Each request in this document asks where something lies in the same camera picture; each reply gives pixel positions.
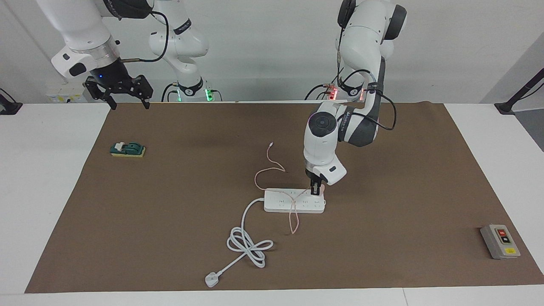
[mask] black pole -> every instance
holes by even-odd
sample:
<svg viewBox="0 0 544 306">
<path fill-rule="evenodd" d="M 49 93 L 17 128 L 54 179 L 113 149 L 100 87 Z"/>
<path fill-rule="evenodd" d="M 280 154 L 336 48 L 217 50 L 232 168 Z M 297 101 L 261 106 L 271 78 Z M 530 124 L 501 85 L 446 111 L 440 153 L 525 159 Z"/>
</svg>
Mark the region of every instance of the black pole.
<svg viewBox="0 0 544 306">
<path fill-rule="evenodd" d="M 3 111 L 0 111 L 0 115 L 15 115 L 23 103 L 10 102 L 2 94 L 0 94 L 0 105 L 4 107 Z"/>
<path fill-rule="evenodd" d="M 512 111 L 512 106 L 516 104 L 519 99 L 523 98 L 523 96 L 531 90 L 531 88 L 535 87 L 540 80 L 544 78 L 544 68 L 542 68 L 539 73 L 537 73 L 525 86 L 523 86 L 522 89 L 520 89 L 514 96 L 512 96 L 507 102 L 504 103 L 495 103 L 495 107 L 499 110 L 499 112 L 503 115 L 513 115 L 514 112 Z"/>
</svg>

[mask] white table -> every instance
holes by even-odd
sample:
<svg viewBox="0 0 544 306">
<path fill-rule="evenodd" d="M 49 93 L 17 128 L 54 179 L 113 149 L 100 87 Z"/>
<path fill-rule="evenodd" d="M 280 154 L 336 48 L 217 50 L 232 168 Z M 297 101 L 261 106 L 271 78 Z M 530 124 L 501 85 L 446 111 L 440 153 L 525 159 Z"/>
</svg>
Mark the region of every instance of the white table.
<svg viewBox="0 0 544 306">
<path fill-rule="evenodd" d="M 544 153 L 492 105 L 446 105 L 544 271 Z M 24 290 L 102 128 L 105 104 L 24 105 L 0 117 L 0 305 L 543 305 L 544 285 L 289 291 Z"/>
</svg>

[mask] gray switch box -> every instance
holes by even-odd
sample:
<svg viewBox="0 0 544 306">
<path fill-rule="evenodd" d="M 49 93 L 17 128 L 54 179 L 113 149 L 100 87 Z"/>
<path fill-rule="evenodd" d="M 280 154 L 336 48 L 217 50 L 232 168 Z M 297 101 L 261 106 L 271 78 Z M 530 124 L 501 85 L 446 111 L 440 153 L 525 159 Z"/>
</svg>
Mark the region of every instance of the gray switch box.
<svg viewBox="0 0 544 306">
<path fill-rule="evenodd" d="M 516 258 L 520 256 L 516 243 L 506 225 L 490 224 L 480 229 L 485 244 L 495 259 Z"/>
</svg>

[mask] power strip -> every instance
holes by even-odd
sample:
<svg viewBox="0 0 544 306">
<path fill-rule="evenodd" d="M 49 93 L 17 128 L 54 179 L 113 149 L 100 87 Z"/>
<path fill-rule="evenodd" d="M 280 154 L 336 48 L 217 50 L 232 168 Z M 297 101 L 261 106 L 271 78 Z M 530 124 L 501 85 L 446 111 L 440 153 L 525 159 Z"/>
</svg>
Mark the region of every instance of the power strip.
<svg viewBox="0 0 544 306">
<path fill-rule="evenodd" d="M 312 195 L 310 190 L 268 188 L 264 191 L 264 210 L 266 212 L 294 212 L 292 199 L 295 199 L 297 213 L 323 213 L 326 201 L 321 195 Z"/>
</svg>

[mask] pink cable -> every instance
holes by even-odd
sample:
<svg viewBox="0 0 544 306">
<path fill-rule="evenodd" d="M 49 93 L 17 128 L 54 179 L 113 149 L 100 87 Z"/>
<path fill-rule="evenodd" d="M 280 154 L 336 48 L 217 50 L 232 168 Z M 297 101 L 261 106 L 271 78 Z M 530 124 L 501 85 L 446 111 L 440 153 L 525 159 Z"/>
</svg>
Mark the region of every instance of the pink cable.
<svg viewBox="0 0 544 306">
<path fill-rule="evenodd" d="M 261 186 L 259 186 L 259 184 L 257 184 L 257 176 L 258 176 L 260 173 L 266 172 L 266 171 L 268 171 L 268 170 L 279 170 L 279 171 L 282 171 L 282 172 L 287 172 L 287 171 L 285 170 L 285 167 L 284 167 L 284 166 L 282 166 L 280 163 L 275 162 L 275 161 L 273 161 L 273 160 L 270 159 L 269 151 L 270 151 L 270 148 L 272 148 L 272 145 L 274 145 L 274 142 L 271 142 L 270 145 L 269 145 L 268 148 L 267 148 L 267 159 L 268 159 L 269 162 L 277 164 L 277 165 L 279 166 L 279 168 L 271 167 L 271 168 L 262 169 L 262 170 L 258 171 L 258 172 L 255 174 L 255 177 L 253 178 L 253 182 L 255 183 L 255 186 L 257 186 L 257 188 L 259 188 L 260 190 L 263 190 L 263 191 L 265 191 L 266 189 L 262 188 Z M 295 233 L 296 233 L 296 230 L 298 230 L 299 225 L 300 225 L 299 213 L 298 213 L 298 211 L 296 210 L 296 203 L 295 203 L 295 200 L 296 200 L 299 196 L 301 196 L 302 194 L 304 194 L 308 189 L 310 189 L 310 188 L 306 188 L 304 191 L 302 191 L 299 195 L 297 195 L 297 196 L 294 197 L 294 198 L 291 197 L 290 194 L 287 194 L 287 193 L 285 193 L 285 192 L 283 192 L 283 191 L 273 191 L 273 192 L 280 192 L 280 193 L 283 193 L 283 194 L 285 194 L 285 195 L 287 195 L 288 197 L 291 198 L 291 207 L 290 207 L 290 209 L 289 209 L 289 228 L 291 229 L 291 234 L 295 234 Z M 293 230 L 293 224 L 292 224 L 292 222 L 291 222 L 291 213 L 292 213 L 292 211 L 293 211 L 293 208 L 295 209 L 295 215 L 296 215 L 296 227 L 295 227 L 294 230 Z"/>
</svg>

